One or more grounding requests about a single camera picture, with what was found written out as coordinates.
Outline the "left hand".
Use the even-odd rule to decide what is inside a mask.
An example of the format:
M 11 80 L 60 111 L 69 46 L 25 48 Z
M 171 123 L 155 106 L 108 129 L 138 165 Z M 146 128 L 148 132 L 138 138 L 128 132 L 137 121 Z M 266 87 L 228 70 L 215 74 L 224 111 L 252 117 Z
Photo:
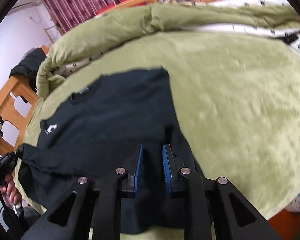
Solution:
M 22 203 L 22 196 L 18 189 L 15 187 L 13 176 L 11 174 L 7 174 L 5 176 L 5 181 L 5 185 L 0 185 L 0 191 L 5 204 L 12 209 L 13 207 L 11 203 L 13 203 L 14 205 Z

